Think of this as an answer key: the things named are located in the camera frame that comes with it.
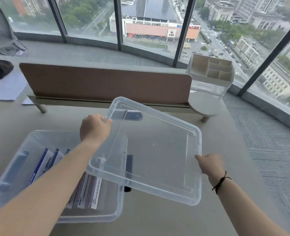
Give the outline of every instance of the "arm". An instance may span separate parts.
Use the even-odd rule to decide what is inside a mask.
[[[195,155],[202,173],[214,187],[225,175],[221,155]],[[273,222],[243,190],[226,178],[218,189],[218,197],[239,236],[290,236]]]
[[[0,210],[0,236],[50,234],[89,159],[110,133],[111,120],[102,120],[100,115],[85,118],[82,142]]]

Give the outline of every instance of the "black string bracelet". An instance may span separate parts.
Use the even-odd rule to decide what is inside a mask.
[[[225,171],[225,175],[224,175],[224,177],[222,177],[222,178],[219,180],[218,184],[215,185],[214,188],[212,189],[212,190],[215,189],[216,194],[217,194],[218,188],[222,185],[222,182],[223,182],[226,178],[231,179],[230,177],[226,177],[226,174],[227,174],[227,172]]]

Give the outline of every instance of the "gray fabric chair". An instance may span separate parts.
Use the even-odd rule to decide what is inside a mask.
[[[27,48],[16,38],[9,22],[0,8],[0,54],[20,56]]]

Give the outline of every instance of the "white desk organizer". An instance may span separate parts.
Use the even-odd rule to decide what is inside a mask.
[[[186,73],[191,75],[191,89],[218,97],[227,92],[233,82],[235,70],[229,60],[192,54]]]

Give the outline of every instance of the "desk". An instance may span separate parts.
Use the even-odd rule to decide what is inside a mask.
[[[102,108],[48,106],[42,114],[35,106],[0,102],[0,176],[28,133],[40,129],[78,130],[82,118],[92,113],[106,114]],[[284,227],[261,174],[249,156],[241,135],[221,100],[222,111],[201,123],[196,114],[172,113],[197,125],[202,131],[202,152],[219,152],[224,156],[228,175],[268,214]],[[68,235],[202,235],[236,236],[218,197],[211,191],[206,176],[202,179],[202,199],[197,206],[187,206],[138,190],[125,194],[123,212],[112,223],[60,224],[52,236]]]

